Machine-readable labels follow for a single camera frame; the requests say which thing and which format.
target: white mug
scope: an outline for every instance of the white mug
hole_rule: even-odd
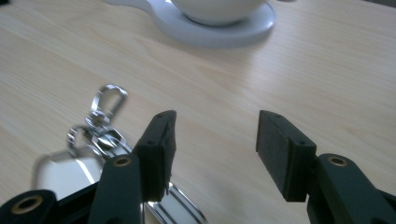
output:
[[[221,26],[241,21],[266,0],[172,0],[189,19]]]

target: wooden table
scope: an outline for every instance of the wooden table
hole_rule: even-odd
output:
[[[239,49],[176,42],[146,12],[102,0],[0,7],[0,203],[30,188],[37,157],[66,149],[107,83],[130,93],[114,126],[132,146],[155,114],[177,111],[172,179],[210,223],[308,223],[255,151],[261,109],[396,194],[396,8],[270,4],[275,29]]]

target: brass insert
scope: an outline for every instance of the brass insert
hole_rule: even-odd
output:
[[[329,157],[327,159],[331,164],[336,165],[336,166],[347,166],[347,161],[343,158],[340,157]]]
[[[15,203],[11,208],[11,213],[15,215],[25,214],[35,210],[41,203],[43,203],[43,197],[40,195],[29,196]]]
[[[113,161],[113,164],[115,166],[125,166],[128,165],[129,163],[131,163],[131,159],[129,159],[128,157],[121,157]]]

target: metal clip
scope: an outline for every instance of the metal clip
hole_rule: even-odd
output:
[[[110,99],[114,96],[118,96],[118,99],[115,99],[115,103],[114,99]],[[127,96],[128,93],[119,86],[111,84],[104,86],[93,98],[91,112],[87,118],[85,118],[85,121],[93,128],[109,126],[111,120],[120,110]],[[107,111],[104,111],[104,108],[108,107],[109,102],[113,103],[113,106]]]
[[[83,131],[82,138],[84,144],[82,146],[78,146],[78,141],[80,141],[78,140],[78,136],[80,136],[79,133],[81,131]],[[104,160],[132,152],[132,149],[128,146],[125,138],[112,127],[106,127],[99,133],[97,133],[95,129],[87,126],[73,127],[67,134],[67,144],[69,146],[70,153],[74,157],[77,157],[78,150],[84,147],[92,149]]]
[[[112,127],[106,127],[100,133],[96,133],[91,143],[105,160],[132,152],[125,138]]]

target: carabiner clip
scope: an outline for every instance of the carabiner clip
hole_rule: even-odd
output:
[[[117,85],[105,85],[93,98],[90,114],[85,118],[85,121],[93,128],[109,126],[127,96],[128,93],[123,88]],[[108,107],[109,101],[113,105],[104,111],[104,108]]]

